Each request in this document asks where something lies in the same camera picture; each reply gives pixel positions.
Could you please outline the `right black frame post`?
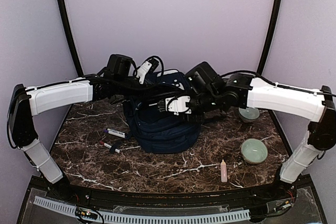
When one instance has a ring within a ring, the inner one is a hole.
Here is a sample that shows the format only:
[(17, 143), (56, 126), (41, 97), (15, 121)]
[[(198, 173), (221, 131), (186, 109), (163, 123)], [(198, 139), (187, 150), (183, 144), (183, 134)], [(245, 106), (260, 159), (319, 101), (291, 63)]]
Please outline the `right black frame post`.
[(263, 50), (261, 52), (259, 64), (257, 67), (258, 74), (262, 74), (266, 66), (266, 62), (267, 62), (269, 52), (271, 49), (272, 40), (273, 40), (275, 30), (276, 30), (276, 24), (278, 20), (279, 11), (280, 11), (280, 5), (281, 5), (281, 0), (274, 0)]

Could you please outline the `far green ceramic bowl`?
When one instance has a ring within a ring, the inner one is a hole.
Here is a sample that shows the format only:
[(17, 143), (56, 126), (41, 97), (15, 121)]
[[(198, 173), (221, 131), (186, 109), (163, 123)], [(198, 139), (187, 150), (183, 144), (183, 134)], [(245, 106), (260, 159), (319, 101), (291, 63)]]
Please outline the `far green ceramic bowl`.
[(260, 117), (260, 112), (257, 108), (238, 109), (240, 119), (245, 123), (256, 121)]

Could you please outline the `red cap marker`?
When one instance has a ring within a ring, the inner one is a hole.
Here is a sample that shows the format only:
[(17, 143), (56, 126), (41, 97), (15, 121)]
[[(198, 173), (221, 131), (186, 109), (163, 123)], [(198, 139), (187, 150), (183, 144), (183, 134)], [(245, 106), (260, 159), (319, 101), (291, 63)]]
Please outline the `red cap marker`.
[(110, 144), (108, 144), (108, 143), (106, 143), (104, 141), (99, 141), (99, 143), (101, 145), (103, 145), (104, 147), (108, 148), (109, 152), (111, 154), (114, 154), (114, 153), (118, 153), (119, 154), (121, 152), (120, 149), (119, 149), (119, 145), (120, 145), (119, 143), (115, 143), (113, 145), (110, 145)]

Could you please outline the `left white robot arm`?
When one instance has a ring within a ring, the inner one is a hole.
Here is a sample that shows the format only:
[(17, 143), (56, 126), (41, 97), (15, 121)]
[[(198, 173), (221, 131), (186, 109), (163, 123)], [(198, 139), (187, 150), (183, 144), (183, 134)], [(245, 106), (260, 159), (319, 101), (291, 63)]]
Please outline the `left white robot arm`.
[(53, 191), (61, 200), (71, 200), (74, 189), (65, 182), (60, 167), (39, 140), (33, 116), (66, 105), (99, 101), (114, 95), (143, 94), (152, 88), (152, 85), (145, 84), (146, 75), (158, 66), (163, 66), (158, 56), (148, 57), (138, 67), (131, 57), (111, 55), (107, 66), (97, 74), (38, 87), (16, 85), (6, 122), (11, 148), (21, 149), (25, 153), (44, 178), (54, 184)]

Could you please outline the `navy blue student backpack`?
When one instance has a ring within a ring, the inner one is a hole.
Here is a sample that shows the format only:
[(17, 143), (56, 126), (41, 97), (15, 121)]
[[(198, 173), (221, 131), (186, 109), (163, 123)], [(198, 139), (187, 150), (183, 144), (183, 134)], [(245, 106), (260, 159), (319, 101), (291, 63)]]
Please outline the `navy blue student backpack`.
[[(170, 95), (168, 98), (180, 97)], [(186, 113), (160, 112), (157, 103), (130, 96), (123, 101), (123, 113), (131, 137), (148, 153), (173, 154), (192, 147), (200, 134), (201, 124), (189, 122)]]

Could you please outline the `black frame post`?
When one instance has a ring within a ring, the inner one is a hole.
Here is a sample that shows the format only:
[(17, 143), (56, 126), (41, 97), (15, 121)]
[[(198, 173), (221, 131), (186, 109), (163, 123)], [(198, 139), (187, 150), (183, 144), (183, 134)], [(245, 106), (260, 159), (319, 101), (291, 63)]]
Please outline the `black frame post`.
[(60, 18), (61, 18), (61, 22), (62, 22), (62, 26), (63, 26), (63, 30), (66, 36), (66, 41), (68, 44), (68, 48), (70, 51), (70, 55), (71, 55), (71, 59), (72, 59), (72, 63), (75, 67), (75, 71), (77, 76), (82, 77), (84, 75), (83, 73), (83, 69), (80, 63), (80, 59), (78, 56), (78, 52), (76, 49), (76, 45), (75, 45), (75, 40), (72, 34), (72, 30), (70, 27), (70, 21), (69, 21), (69, 17), (68, 17), (68, 12), (67, 12), (67, 8), (66, 8), (66, 2), (65, 0), (57, 0), (57, 4), (58, 4), (58, 9), (59, 9), (59, 13), (60, 13)]
[(281, 0), (274, 0), (263, 50), (261, 52), (259, 64), (257, 67), (258, 74), (262, 74), (266, 66), (266, 62), (267, 62), (269, 52), (271, 49), (272, 40), (273, 40), (275, 30), (276, 30), (276, 24), (278, 20), (279, 11), (280, 11), (280, 5), (281, 5)]

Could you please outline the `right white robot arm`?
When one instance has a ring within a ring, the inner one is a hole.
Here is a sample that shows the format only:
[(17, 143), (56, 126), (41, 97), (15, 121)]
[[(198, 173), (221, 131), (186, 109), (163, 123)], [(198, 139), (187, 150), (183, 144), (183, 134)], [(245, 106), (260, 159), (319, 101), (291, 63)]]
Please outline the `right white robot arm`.
[(300, 145), (277, 170), (268, 188), (273, 200), (280, 199), (299, 175), (323, 152), (335, 146), (334, 94), (327, 86), (304, 89), (271, 82), (249, 70), (219, 75), (202, 62), (185, 75), (193, 92), (186, 102), (192, 112), (216, 109), (256, 108), (296, 115), (309, 120)]

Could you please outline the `pink highlighter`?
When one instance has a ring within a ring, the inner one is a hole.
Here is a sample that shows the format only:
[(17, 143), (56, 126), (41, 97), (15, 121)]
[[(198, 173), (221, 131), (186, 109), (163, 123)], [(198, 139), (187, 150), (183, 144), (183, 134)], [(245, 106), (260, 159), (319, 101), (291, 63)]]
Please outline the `pink highlighter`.
[(221, 171), (221, 182), (226, 183), (228, 181), (227, 177), (227, 166), (224, 160), (220, 163), (220, 171)]

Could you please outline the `left black frame post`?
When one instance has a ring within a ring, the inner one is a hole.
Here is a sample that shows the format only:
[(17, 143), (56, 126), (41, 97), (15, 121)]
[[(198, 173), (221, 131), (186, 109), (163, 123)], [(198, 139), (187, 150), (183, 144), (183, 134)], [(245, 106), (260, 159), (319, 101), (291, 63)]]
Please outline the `left black frame post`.
[(72, 59), (72, 63), (75, 67), (75, 71), (77, 76), (82, 77), (84, 75), (83, 73), (83, 69), (80, 63), (80, 59), (78, 56), (78, 52), (76, 49), (76, 45), (75, 45), (75, 40), (72, 34), (72, 30), (70, 27), (70, 21), (69, 21), (69, 17), (68, 17), (68, 12), (67, 12), (67, 8), (66, 8), (66, 2), (65, 0), (57, 0), (57, 4), (58, 4), (58, 9), (59, 9), (59, 13), (60, 13), (60, 18), (61, 18), (61, 22), (62, 22), (62, 26), (63, 26), (63, 30), (66, 36), (66, 41), (68, 44), (68, 48), (70, 51), (70, 55), (71, 55), (71, 59)]

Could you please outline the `blue cap marker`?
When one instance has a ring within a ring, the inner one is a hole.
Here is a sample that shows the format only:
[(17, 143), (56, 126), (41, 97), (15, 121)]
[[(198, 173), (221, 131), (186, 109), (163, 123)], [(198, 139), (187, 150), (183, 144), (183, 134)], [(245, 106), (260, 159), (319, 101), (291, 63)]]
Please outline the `blue cap marker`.
[(131, 138), (130, 133), (125, 133), (125, 132), (117, 131), (117, 130), (114, 130), (114, 129), (104, 129), (103, 131), (105, 133), (108, 133), (108, 134), (113, 135), (113, 136), (117, 136), (119, 138), (123, 138), (123, 139), (130, 139)]

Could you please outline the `green ceramic bowl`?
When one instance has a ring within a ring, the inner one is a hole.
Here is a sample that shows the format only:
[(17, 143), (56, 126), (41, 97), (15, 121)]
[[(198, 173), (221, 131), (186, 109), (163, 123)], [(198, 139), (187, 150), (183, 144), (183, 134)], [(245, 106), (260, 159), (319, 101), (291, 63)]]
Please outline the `green ceramic bowl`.
[(245, 123), (256, 121), (260, 117), (260, 112), (257, 108), (238, 109), (240, 119)]
[(263, 163), (268, 156), (266, 145), (261, 140), (255, 138), (245, 140), (242, 143), (240, 150), (243, 159), (247, 163), (253, 165)]

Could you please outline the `near green ceramic bowl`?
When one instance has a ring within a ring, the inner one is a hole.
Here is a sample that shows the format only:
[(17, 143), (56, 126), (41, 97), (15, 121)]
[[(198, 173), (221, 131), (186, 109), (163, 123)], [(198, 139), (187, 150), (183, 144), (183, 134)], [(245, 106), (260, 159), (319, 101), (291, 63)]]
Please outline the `near green ceramic bowl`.
[(268, 156), (266, 145), (261, 140), (255, 138), (245, 140), (242, 143), (240, 150), (243, 159), (247, 163), (253, 165), (263, 163)]

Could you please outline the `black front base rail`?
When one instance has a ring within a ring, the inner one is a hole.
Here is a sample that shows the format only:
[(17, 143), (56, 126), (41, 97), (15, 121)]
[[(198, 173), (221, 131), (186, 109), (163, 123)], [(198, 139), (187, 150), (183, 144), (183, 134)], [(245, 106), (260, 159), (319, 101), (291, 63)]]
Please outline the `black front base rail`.
[(249, 187), (243, 189), (224, 190), (207, 193), (190, 194), (147, 194), (130, 193), (112, 190), (103, 190), (71, 185), (77, 195), (68, 203), (98, 209), (112, 209), (114, 206), (153, 207), (153, 208), (183, 208), (183, 207), (209, 207), (229, 205), (230, 208), (259, 207), (272, 200), (288, 197), (285, 192), (279, 192), (276, 197), (262, 196), (272, 189), (271, 184)]

